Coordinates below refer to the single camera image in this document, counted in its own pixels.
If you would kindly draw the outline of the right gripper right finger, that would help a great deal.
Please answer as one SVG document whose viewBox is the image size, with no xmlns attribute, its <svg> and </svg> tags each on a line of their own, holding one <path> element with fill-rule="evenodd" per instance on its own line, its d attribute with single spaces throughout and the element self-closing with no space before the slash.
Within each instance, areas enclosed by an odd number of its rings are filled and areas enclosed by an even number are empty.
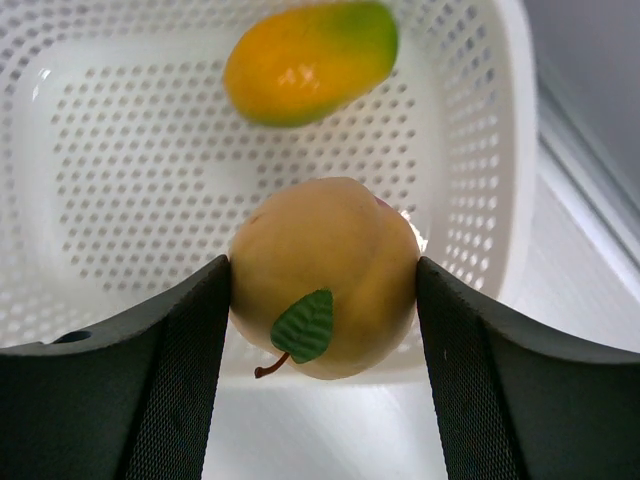
<svg viewBox="0 0 640 480">
<path fill-rule="evenodd" d="M 635 479 L 639 356 L 546 326 L 428 258 L 417 310 L 451 479 Z"/>
</svg>

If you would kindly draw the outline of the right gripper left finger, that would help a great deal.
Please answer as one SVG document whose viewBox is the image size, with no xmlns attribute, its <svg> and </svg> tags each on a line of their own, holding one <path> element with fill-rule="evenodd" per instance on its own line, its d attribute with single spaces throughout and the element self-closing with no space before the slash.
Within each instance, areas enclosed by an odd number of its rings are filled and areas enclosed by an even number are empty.
<svg viewBox="0 0 640 480">
<path fill-rule="evenodd" d="M 5 479 L 198 479 L 230 305 L 219 256 L 52 343 L 1 352 Z"/>
</svg>

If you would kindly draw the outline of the orange fruit with leaf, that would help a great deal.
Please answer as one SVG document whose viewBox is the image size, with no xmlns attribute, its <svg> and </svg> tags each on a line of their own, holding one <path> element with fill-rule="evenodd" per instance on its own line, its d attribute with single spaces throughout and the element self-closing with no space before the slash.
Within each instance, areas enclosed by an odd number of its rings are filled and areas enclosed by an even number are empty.
<svg viewBox="0 0 640 480">
<path fill-rule="evenodd" d="M 251 344 L 321 380 L 360 374 L 405 338 L 420 251 L 409 222 L 348 177 L 269 197 L 235 234 L 231 319 Z"/>
</svg>

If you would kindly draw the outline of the yellow green mango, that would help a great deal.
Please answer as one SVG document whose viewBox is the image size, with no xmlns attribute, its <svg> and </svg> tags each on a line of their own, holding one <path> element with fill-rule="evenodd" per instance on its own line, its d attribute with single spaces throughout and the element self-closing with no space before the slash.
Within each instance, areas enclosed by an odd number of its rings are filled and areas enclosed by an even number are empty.
<svg viewBox="0 0 640 480">
<path fill-rule="evenodd" d="M 398 27 L 382 2 L 308 4 L 247 30 L 228 57 L 223 84 L 246 120 L 300 127 L 385 81 L 398 50 Z"/>
</svg>

